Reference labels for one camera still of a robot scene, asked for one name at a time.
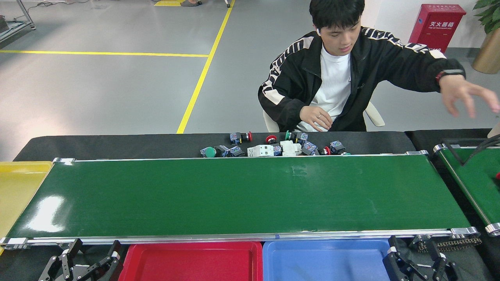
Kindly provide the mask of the person's right hand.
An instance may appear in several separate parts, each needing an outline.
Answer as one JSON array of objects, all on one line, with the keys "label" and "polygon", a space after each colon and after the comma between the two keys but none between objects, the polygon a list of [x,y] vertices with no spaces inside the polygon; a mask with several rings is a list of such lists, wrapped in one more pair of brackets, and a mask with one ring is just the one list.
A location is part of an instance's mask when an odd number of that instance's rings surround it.
[{"label": "person's right hand", "polygon": [[330,114],[321,107],[304,106],[300,110],[299,117],[318,132],[329,131],[332,128],[333,120]]}]

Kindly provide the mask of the person's left hand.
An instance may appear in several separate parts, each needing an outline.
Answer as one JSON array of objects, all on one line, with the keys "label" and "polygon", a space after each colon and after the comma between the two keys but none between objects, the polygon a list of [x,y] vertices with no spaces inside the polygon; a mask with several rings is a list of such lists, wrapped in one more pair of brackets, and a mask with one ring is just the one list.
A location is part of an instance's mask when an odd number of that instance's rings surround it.
[{"label": "person's left hand", "polygon": [[464,103],[470,118],[474,119],[476,117],[473,96],[482,98],[493,113],[499,113],[498,96],[489,89],[468,82],[463,75],[445,75],[439,79],[439,87],[443,104],[454,117],[459,116],[459,111],[455,106],[457,101]]}]

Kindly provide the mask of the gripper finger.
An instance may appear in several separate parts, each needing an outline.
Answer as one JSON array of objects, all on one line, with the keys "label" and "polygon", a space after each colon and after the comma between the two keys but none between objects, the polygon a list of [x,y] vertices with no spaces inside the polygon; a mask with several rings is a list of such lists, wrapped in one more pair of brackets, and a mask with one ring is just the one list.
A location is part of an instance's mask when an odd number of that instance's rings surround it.
[{"label": "gripper finger", "polygon": [[420,265],[420,269],[424,270],[420,274],[420,279],[422,281],[457,281],[459,279],[457,264],[444,255],[444,252],[453,249],[455,245],[448,242],[435,243],[431,239],[421,239],[420,253],[430,254],[433,264]]},{"label": "gripper finger", "polygon": [[108,255],[101,261],[77,273],[78,281],[117,281],[123,270],[120,260],[121,243],[115,240]]},{"label": "gripper finger", "polygon": [[389,238],[389,251],[383,258],[383,264],[391,281],[427,281],[428,275],[423,267],[412,260],[404,258],[397,249],[397,238],[395,235]]},{"label": "gripper finger", "polygon": [[43,269],[43,272],[39,277],[39,281],[75,280],[75,264],[73,259],[77,256],[77,253],[80,251],[82,245],[82,240],[77,238],[70,243],[70,247],[64,250],[61,255],[52,256]]}]

